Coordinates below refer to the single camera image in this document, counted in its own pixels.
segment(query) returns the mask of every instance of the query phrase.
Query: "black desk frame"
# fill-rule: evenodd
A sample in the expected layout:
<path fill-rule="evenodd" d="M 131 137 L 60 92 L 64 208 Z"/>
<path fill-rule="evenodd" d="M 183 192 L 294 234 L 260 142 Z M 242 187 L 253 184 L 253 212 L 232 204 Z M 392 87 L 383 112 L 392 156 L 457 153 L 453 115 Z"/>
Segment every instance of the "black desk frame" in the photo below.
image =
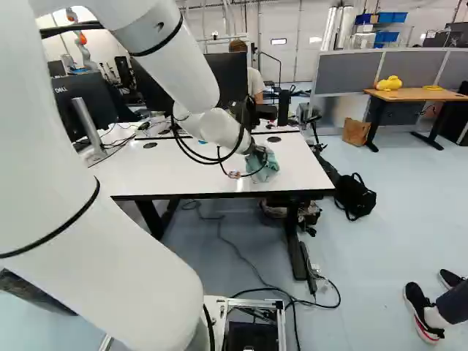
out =
<path fill-rule="evenodd" d="M 378 147 L 376 147 L 374 144 L 374 137 L 375 137 L 377 128 L 380 125 L 380 122 L 382 122 L 385 107 L 387 106 L 387 104 L 390 104 L 391 102 L 385 101 L 378 97 L 371 97 L 371 103 L 374 103 L 377 106 L 375 107 L 375 112 L 372 114 L 372 117 L 371 117 L 371 128 L 369 129 L 369 133 L 367 134 L 367 141 L 365 145 L 372 152 L 379 152 Z M 445 116 L 448 116 L 448 114 L 451 112 L 451 110 L 453 109 L 453 105 L 454 104 L 447 104 L 448 111 L 441 111 L 443 113 L 439 113 L 439 115 L 436 117 L 436 120 L 434 121 L 434 125 L 432 126 L 431 132 L 429 133 L 428 137 L 418 132 L 411 132 L 411 135 L 414 135 L 418 139 L 421 139 L 424 143 L 427 143 L 428 145 L 432 146 L 433 148 L 439 151 L 443 150 L 444 149 L 443 146 L 441 146 L 435 140 L 436 140 L 437 135 L 439 134 L 441 126 L 444 123 Z"/>
<path fill-rule="evenodd" d="M 135 201 L 146 224 L 150 230 L 151 236 L 160 241 L 173 218 L 174 213 L 180 203 L 180 200 L 187 199 L 219 199 L 219 198 L 262 198 L 262 197 L 283 197 L 284 199 L 317 199 L 323 196 L 332 195 L 334 189 L 320 190 L 294 190 L 281 192 L 226 192 L 213 194 L 177 194 L 177 195 L 137 195 L 137 196 L 113 196 L 114 200 Z M 153 200 L 169 200 L 166 212 L 159 215 L 154 207 Z M 298 210 L 300 201 L 289 201 L 287 207 L 287 217 L 284 221 L 284 232 L 287 240 L 287 251 L 290 256 L 292 274 L 296 280 L 306 280 L 306 259 L 301 251 L 300 241 L 298 239 Z"/>

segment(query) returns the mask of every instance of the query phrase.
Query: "cubicle partition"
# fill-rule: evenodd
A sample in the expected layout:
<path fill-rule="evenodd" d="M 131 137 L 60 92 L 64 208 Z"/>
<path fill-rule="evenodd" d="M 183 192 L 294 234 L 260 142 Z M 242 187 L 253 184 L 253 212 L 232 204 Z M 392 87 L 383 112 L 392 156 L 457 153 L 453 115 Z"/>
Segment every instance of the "cubicle partition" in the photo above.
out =
<path fill-rule="evenodd" d="M 398 75 L 404 87 L 439 85 L 457 90 L 468 80 L 468 48 L 390 48 L 335 50 L 319 54 L 312 82 L 311 106 L 319 108 L 323 119 L 320 134 L 341 134 L 344 119 L 368 120 L 369 96 L 381 79 Z M 419 112 L 424 104 L 395 105 L 391 118 L 382 125 L 391 131 L 429 130 L 430 122 L 421 123 Z"/>

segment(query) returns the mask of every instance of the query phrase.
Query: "window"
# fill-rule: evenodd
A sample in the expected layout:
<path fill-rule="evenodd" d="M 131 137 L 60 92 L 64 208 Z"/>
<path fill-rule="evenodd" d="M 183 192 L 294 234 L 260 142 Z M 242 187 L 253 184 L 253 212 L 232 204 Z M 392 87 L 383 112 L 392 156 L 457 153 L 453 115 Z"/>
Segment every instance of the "window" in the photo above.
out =
<path fill-rule="evenodd" d="M 321 37 L 310 37 L 309 38 L 309 44 L 312 44 L 314 42 L 321 42 L 322 38 Z"/>
<path fill-rule="evenodd" d="M 284 45 L 286 44 L 286 38 L 272 39 L 270 42 L 272 45 Z"/>

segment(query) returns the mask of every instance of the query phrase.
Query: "sneaker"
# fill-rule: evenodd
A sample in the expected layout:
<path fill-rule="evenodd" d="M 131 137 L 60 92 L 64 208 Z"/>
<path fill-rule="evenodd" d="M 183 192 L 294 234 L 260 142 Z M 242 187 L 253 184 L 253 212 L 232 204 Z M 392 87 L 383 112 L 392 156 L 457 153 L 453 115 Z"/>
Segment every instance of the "sneaker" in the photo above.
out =
<path fill-rule="evenodd" d="M 424 308 L 433 307 L 435 304 L 424 296 L 423 291 L 414 282 L 406 284 L 403 289 L 403 297 L 407 303 L 408 309 L 412 313 L 415 322 L 416 331 L 419 337 L 428 344 L 435 345 L 440 339 L 445 338 L 443 329 L 431 328 L 424 320 Z"/>
<path fill-rule="evenodd" d="M 447 271 L 446 269 L 441 269 L 439 272 L 439 280 L 444 287 L 450 290 L 461 282 L 464 282 L 466 279 L 457 276 L 456 274 Z"/>

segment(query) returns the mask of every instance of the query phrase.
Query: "blue bin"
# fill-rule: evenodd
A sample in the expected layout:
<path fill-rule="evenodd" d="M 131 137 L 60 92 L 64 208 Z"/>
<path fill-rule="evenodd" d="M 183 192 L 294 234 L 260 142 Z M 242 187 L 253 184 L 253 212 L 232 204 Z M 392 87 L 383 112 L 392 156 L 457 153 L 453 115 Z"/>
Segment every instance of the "blue bin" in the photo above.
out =
<path fill-rule="evenodd" d="M 386 42 L 385 40 L 385 35 L 387 34 L 387 32 L 385 31 L 378 31 L 376 34 L 375 34 L 375 40 L 374 42 L 375 43 L 381 43 L 381 42 Z"/>
<path fill-rule="evenodd" d="M 371 23 L 371 13 L 363 13 L 362 15 L 356 16 L 354 24 L 366 24 Z"/>
<path fill-rule="evenodd" d="M 393 12 L 381 12 L 379 14 L 379 23 L 392 23 Z"/>
<path fill-rule="evenodd" d="M 385 42 L 395 42 L 398 40 L 398 32 L 397 31 L 388 31 L 385 33 Z"/>
<path fill-rule="evenodd" d="M 408 12 L 394 12 L 393 13 L 393 22 L 395 23 L 404 23 L 407 19 Z"/>

